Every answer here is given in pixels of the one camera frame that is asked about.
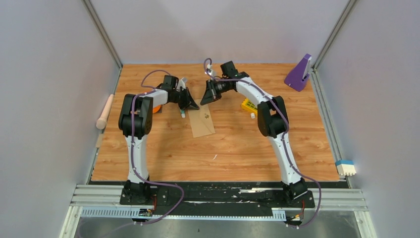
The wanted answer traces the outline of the brown paper envelope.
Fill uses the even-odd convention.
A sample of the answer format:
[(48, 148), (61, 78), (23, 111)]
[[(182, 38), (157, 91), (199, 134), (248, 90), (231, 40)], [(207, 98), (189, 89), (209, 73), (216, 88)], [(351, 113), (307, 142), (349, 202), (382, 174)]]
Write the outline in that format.
[(188, 116), (194, 138), (215, 134), (209, 105), (200, 106), (199, 110), (188, 110)]

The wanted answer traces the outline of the white green glue stick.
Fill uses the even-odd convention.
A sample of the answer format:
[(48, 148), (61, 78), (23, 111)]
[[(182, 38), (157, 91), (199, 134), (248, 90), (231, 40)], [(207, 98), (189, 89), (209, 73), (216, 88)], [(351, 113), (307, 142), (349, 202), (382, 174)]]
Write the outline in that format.
[(181, 110), (180, 113), (181, 113), (181, 117), (184, 119), (186, 117), (185, 111)]

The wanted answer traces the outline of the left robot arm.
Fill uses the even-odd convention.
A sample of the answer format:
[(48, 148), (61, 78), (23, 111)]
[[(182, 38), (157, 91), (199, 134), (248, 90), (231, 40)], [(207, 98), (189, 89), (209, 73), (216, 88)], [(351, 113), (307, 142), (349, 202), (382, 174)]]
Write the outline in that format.
[(179, 109), (198, 110), (187, 79), (164, 76), (163, 83), (152, 91), (142, 94), (126, 94), (123, 100), (118, 127), (124, 135), (129, 151), (129, 174), (123, 189), (123, 197), (134, 199), (138, 204), (148, 204), (152, 198), (147, 169), (146, 145), (153, 124), (153, 109), (168, 103)]

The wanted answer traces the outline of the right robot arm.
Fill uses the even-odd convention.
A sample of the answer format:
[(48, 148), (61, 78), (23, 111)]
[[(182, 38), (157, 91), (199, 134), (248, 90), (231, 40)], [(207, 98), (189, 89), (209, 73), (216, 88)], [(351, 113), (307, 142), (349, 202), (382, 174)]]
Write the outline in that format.
[(246, 72), (239, 72), (232, 61), (221, 65), (221, 76), (215, 75), (210, 58), (205, 59), (203, 68), (209, 80), (200, 104), (215, 102), (221, 99), (222, 93), (234, 90), (257, 107), (259, 131), (271, 143), (281, 170), (284, 203), (289, 207), (297, 206), (308, 187), (296, 165), (289, 142), (289, 122), (283, 98), (264, 91)]

